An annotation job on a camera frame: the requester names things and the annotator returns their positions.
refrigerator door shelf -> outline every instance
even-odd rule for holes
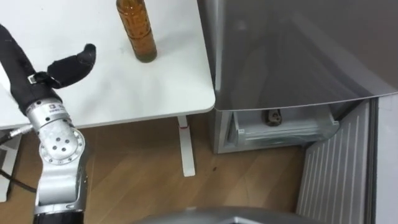
[[[320,141],[332,137],[339,128],[328,105],[287,108],[280,113],[282,124],[270,127],[264,123],[261,110],[234,112],[228,136],[234,151]]]

black cylinder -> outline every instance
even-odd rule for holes
[[[33,224],[83,224],[83,221],[83,212],[63,212],[35,215]]]

small object in drawer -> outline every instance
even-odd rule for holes
[[[262,117],[266,125],[270,127],[279,126],[282,124],[282,115],[280,114],[280,109],[265,110],[262,112]]]

refrigerator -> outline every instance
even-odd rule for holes
[[[214,153],[314,142],[297,214],[397,223],[398,1],[198,4],[216,93]],[[262,123],[273,108],[288,121],[279,130]],[[318,135],[294,134],[309,129]]]

table leg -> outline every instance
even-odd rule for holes
[[[191,177],[195,175],[195,163],[193,161],[191,132],[186,116],[179,116],[177,117],[177,119],[180,130],[182,170],[184,173],[184,177]]]
[[[8,131],[0,131],[0,136],[7,132]],[[0,146],[0,167],[8,174],[12,174],[12,170],[14,169],[20,141],[21,136],[18,136]],[[9,180],[0,176],[0,202],[5,202],[7,200],[9,183]]]

